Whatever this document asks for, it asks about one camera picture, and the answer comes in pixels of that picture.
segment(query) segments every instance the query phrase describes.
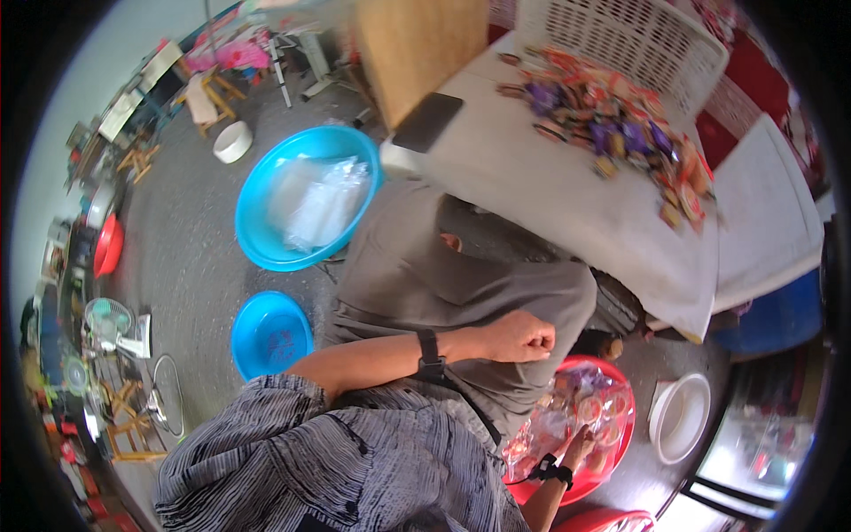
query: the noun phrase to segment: white plastic crate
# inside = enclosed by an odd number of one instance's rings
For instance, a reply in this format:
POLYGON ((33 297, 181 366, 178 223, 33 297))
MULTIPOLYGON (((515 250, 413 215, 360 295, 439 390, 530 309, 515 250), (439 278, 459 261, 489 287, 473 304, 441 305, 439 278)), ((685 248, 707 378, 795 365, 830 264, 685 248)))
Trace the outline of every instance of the white plastic crate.
POLYGON ((707 30, 663 0, 521 0, 517 55, 552 45, 660 93, 674 123, 693 121, 729 59, 707 30))

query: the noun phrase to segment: white plastic basin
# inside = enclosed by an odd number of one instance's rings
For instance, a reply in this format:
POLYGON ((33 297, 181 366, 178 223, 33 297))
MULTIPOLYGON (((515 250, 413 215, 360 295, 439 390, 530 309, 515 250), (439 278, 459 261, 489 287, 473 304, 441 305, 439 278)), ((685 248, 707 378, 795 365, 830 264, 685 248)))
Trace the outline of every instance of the white plastic basin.
POLYGON ((694 449, 706 427, 709 381, 699 373, 684 376, 659 396, 650 414, 650 441, 664 464, 676 464, 694 449))
POLYGON ((227 126, 219 134, 213 144, 213 153, 222 163, 233 163, 251 147, 254 137, 248 129, 248 125, 239 121, 227 126))

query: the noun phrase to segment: blue plastic basin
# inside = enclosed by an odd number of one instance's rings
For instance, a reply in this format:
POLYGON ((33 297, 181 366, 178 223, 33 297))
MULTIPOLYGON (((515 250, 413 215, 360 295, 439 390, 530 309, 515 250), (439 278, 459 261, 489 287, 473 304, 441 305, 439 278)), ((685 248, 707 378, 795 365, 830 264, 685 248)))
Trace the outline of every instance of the blue plastic basin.
POLYGON ((231 355, 245 380, 281 373, 312 352, 307 317, 286 294, 271 290, 255 294, 233 320, 231 355))
POLYGON ((237 241, 244 254, 266 270, 294 272, 312 266, 327 259, 351 240, 358 221, 383 180, 378 147, 367 135, 346 126, 306 129, 272 148, 251 170, 237 200, 234 220, 237 241), (357 156, 359 162, 368 163, 370 178, 369 192, 351 224, 332 243, 311 253, 287 249, 281 232, 266 221, 270 189, 277 183, 275 177, 281 166, 299 155, 332 160, 357 156))

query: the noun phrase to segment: hand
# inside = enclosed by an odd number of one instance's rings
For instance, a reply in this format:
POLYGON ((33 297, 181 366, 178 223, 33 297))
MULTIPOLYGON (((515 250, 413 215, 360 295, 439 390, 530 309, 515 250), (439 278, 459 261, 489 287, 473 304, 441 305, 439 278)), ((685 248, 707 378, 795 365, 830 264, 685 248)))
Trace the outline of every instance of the hand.
POLYGON ((550 356, 556 328, 526 311, 511 311, 478 330, 483 358, 495 362, 532 362, 550 356))
POLYGON ((570 440, 568 450, 564 451, 562 465, 569 467, 570 471, 575 472, 585 457, 594 450, 594 445, 594 434, 591 433, 591 429, 588 425, 583 425, 582 428, 576 432, 576 436, 570 440))

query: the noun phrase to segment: electric fan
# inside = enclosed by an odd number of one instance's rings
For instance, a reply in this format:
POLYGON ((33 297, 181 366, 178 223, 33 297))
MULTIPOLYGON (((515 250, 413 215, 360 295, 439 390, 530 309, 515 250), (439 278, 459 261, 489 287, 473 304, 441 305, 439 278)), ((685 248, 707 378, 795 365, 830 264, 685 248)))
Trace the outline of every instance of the electric fan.
POLYGON ((135 338, 126 335, 133 326, 133 315, 118 301, 99 297, 86 305, 86 323, 107 351, 121 348, 134 358, 151 357, 151 315, 139 316, 135 338))

